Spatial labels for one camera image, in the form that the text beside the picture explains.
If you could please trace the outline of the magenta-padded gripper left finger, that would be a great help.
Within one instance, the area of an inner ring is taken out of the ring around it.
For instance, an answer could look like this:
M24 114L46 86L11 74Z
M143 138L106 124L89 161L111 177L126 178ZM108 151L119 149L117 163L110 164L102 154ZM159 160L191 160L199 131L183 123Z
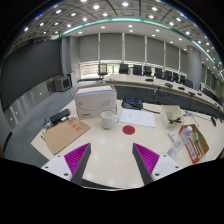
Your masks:
M80 185L91 154L91 144L84 144L66 155L58 154L49 160L42 169L72 183Z

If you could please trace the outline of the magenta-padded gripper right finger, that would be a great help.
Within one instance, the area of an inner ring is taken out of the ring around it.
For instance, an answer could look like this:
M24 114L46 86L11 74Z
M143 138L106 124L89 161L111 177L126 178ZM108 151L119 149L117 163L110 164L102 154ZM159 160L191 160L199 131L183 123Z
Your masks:
M158 155L137 143L133 144L132 153L145 185L181 170L181 166L168 155Z

